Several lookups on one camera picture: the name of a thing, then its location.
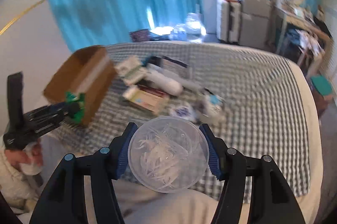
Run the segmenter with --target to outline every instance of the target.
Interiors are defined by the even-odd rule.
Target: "metal screw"
[[[69,161],[69,160],[72,160],[73,157],[74,157],[74,156],[73,156],[72,154],[66,154],[66,155],[64,156],[64,159],[67,160],[67,161]]]
[[[235,155],[236,154],[236,150],[234,148],[228,148],[227,149],[227,153],[230,155]]]
[[[269,156],[269,155],[264,155],[264,156],[263,156],[263,160],[264,160],[264,161],[267,161],[267,162],[271,162],[271,161],[272,161],[272,157]]]
[[[102,154],[107,154],[110,152],[109,147],[102,147],[101,150],[99,150]]]

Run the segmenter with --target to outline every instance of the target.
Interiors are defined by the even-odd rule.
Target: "person's hand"
[[[34,145],[32,148],[31,158],[28,157],[25,151],[20,150],[5,150],[4,153],[10,165],[12,165],[18,171],[21,171],[20,163],[25,164],[35,163],[37,166],[43,165],[40,139],[38,139],[37,144]]]

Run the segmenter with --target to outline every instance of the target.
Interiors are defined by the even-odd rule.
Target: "black and white checkered cloth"
[[[276,55],[232,50],[211,45],[133,43],[107,47],[118,63],[129,55],[144,59],[168,56],[189,64],[193,80],[225,100],[225,114],[214,135],[243,155],[260,158],[269,154],[278,164],[295,196],[308,193],[310,182],[308,129],[297,82],[288,61]],[[150,114],[121,100],[126,86],[113,81],[88,128],[67,124],[57,129],[62,141],[74,152],[92,154],[123,133],[129,121],[149,120]],[[194,103],[196,96],[185,90],[170,104]],[[168,114],[168,107],[161,113]],[[137,182],[127,168],[124,179]],[[223,182],[209,169],[191,189],[219,199]],[[250,201],[251,178],[246,179],[244,201]]]

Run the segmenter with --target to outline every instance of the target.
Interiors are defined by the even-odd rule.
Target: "yellow trim strip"
[[[28,9],[26,9],[25,11],[23,11],[22,13],[20,13],[18,16],[16,16],[12,21],[10,21],[1,31],[0,31],[0,35],[3,34],[8,28],[11,27],[11,25],[13,25],[17,20],[19,20],[23,15],[25,15],[26,13],[30,12],[33,8],[36,8],[37,6],[41,5],[44,1],[46,0],[41,0],[38,1],[37,3],[35,3],[33,6],[29,7]]]

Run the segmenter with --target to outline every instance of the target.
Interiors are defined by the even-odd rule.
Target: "clear plastic lid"
[[[205,136],[191,122],[159,117],[143,124],[133,135],[128,161],[134,176],[162,193],[187,189],[200,180],[208,165]]]

